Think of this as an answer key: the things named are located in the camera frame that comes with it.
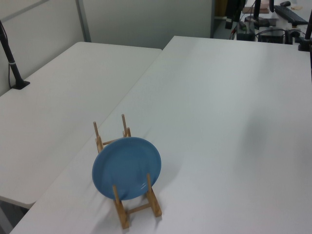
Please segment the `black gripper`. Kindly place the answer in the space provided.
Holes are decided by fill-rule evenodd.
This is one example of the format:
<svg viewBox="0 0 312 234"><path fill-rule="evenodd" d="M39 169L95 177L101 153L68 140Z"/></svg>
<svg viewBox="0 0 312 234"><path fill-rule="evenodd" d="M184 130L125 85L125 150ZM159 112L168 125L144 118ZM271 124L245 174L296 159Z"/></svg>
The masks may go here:
<svg viewBox="0 0 312 234"><path fill-rule="evenodd" d="M245 6L245 0L227 0L226 5L226 21L225 21L225 28L232 29L232 17L233 22L240 21L240 12L242 11L243 7Z"/></svg>

